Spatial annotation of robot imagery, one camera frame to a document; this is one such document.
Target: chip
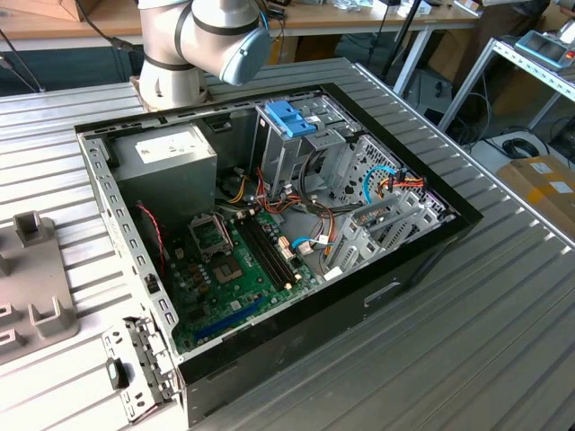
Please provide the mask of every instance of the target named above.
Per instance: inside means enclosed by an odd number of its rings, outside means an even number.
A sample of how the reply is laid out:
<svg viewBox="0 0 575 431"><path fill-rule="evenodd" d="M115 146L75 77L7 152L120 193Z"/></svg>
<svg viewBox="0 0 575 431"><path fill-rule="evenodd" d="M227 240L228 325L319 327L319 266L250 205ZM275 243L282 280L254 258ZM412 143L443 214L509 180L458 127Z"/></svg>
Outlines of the chip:
<svg viewBox="0 0 575 431"><path fill-rule="evenodd" d="M212 271L220 284L229 283L243 275L240 264L234 256L218 256L211 261Z"/></svg>
<svg viewBox="0 0 575 431"><path fill-rule="evenodd" d="M209 287L206 283L202 283L201 285L198 286L198 292L200 292L202 295L206 294L207 292L209 292Z"/></svg>

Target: cardboard box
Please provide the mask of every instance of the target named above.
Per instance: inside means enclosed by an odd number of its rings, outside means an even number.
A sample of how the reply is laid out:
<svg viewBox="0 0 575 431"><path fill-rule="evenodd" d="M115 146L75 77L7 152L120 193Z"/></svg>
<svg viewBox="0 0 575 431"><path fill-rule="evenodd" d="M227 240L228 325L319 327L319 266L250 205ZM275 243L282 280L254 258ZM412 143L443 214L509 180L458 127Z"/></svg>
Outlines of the cardboard box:
<svg viewBox="0 0 575 431"><path fill-rule="evenodd" d="M80 3L86 13L90 13L100 0L80 0ZM82 20L82 14L75 0L0 0L0 7L69 21Z"/></svg>
<svg viewBox="0 0 575 431"><path fill-rule="evenodd" d="M428 66L453 82L472 35L473 29L447 30L429 59Z"/></svg>
<svg viewBox="0 0 575 431"><path fill-rule="evenodd" d="M575 172L552 155L514 160L497 176L552 224L575 239Z"/></svg>

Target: desk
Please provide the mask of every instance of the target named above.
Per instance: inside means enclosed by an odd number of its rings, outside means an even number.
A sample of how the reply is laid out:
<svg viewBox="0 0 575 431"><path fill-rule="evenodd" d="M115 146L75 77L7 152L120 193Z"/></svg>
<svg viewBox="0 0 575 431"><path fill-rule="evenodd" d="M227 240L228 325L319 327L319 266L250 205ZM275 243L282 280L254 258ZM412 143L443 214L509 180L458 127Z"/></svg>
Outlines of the desk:
<svg viewBox="0 0 575 431"><path fill-rule="evenodd" d="M95 36L85 22L70 22L32 13L3 10L0 27L19 50L105 47L108 43ZM110 36L120 36L131 43L142 43L139 12L133 0L103 0L90 14L94 23ZM343 12L330 4L314 6L292 4L287 8L284 36L311 36L378 31L382 16L370 8L361 12ZM434 30L472 28L477 18L456 7L434 7L430 15L415 18L411 30L418 31L410 55L395 84L401 94L409 82L413 69ZM403 18L390 14L383 31L398 31ZM280 32L279 23L270 22L270 33ZM0 41L0 51L6 51Z"/></svg>
<svg viewBox="0 0 575 431"><path fill-rule="evenodd" d="M569 429L573 242L362 66L334 58L265 67L245 87L208 78L217 101L324 82L484 218L421 284L194 430ZM129 84L0 99L0 225L30 209L55 221L81 325L73 338L0 366L3 429L184 429L175 402L128 426L99 338L139 306L72 126L142 111Z"/></svg>

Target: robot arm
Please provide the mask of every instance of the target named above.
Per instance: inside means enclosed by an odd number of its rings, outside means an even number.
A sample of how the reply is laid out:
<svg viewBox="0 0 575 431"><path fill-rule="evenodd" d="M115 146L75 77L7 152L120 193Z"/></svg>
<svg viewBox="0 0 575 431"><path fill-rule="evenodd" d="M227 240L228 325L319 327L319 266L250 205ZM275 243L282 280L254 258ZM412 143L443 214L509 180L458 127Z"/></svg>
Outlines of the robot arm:
<svg viewBox="0 0 575 431"><path fill-rule="evenodd" d="M140 0L138 7L146 53L139 90L154 109L203 102L204 70L245 84L268 55L254 0Z"/></svg>

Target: aluminum table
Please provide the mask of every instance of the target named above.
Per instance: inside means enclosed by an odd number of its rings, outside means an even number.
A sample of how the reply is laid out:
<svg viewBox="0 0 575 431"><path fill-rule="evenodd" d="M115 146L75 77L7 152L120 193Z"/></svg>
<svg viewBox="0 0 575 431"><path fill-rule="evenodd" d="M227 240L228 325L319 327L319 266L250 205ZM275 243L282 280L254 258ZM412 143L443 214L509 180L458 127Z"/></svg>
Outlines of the aluminum table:
<svg viewBox="0 0 575 431"><path fill-rule="evenodd" d="M361 66L267 67L218 100L335 82L480 209L419 285L195 429L552 429L575 422L573 242ZM72 125L142 112L128 84L0 100L0 224L37 209L57 237L79 318L67 341L0 366L2 429L129 427L100 333L137 312ZM174 402L135 426L182 430Z"/></svg>

